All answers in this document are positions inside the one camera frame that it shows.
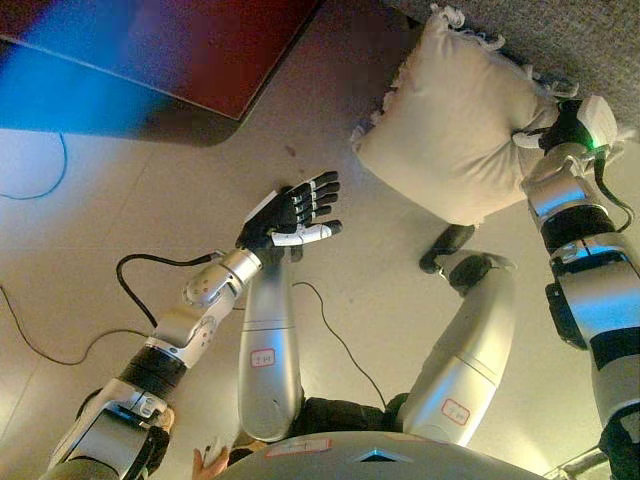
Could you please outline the bare person hand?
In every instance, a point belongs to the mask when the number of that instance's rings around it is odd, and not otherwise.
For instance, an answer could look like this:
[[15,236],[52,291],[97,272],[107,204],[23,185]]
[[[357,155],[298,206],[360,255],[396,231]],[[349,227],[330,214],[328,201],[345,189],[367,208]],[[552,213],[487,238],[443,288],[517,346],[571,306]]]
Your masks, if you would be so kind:
[[194,448],[191,479],[214,479],[227,468],[229,457],[230,450],[219,437],[203,449]]

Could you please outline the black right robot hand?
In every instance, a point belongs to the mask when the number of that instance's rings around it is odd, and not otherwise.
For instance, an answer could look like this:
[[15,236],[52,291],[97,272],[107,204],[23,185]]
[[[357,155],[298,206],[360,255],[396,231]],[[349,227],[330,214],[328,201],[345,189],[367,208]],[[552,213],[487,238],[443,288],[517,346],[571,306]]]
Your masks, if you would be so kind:
[[548,153],[562,144],[576,144],[593,151],[611,146],[617,136],[617,122],[608,102],[592,95],[583,100],[560,102],[558,116],[550,127],[515,133],[512,140],[519,147]]

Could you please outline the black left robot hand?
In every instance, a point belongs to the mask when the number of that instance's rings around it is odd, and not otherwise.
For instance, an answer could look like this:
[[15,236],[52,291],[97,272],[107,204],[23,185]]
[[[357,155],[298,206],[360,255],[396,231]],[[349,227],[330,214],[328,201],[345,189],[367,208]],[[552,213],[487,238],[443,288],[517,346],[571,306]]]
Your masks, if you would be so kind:
[[280,191],[272,191],[246,217],[235,246],[255,254],[265,262],[269,252],[299,247],[339,234],[339,220],[319,222],[338,201],[337,171],[326,171]]

